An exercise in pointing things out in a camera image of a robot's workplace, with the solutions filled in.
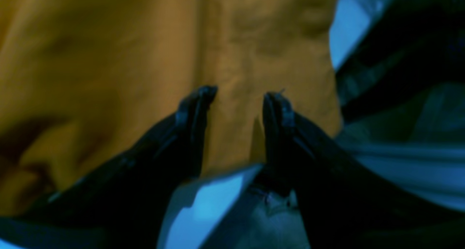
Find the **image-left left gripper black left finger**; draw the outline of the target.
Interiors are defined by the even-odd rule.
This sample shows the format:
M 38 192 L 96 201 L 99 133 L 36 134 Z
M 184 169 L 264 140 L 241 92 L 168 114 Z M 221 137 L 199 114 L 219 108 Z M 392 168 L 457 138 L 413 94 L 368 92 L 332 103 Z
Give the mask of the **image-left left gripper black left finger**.
M 154 249 L 173 191 L 201 173 L 217 91 L 200 87 L 71 188 L 43 196 L 19 217 L 1 218 L 1 239 L 27 249 Z

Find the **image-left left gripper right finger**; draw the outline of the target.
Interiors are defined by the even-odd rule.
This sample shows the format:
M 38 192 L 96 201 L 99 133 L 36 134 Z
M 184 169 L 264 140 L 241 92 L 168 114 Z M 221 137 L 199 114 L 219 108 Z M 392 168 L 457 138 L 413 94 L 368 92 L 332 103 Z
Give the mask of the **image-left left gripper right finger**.
M 262 113 L 267 163 L 295 191 L 312 249 L 464 248 L 464 214 L 372 173 L 280 93 Z

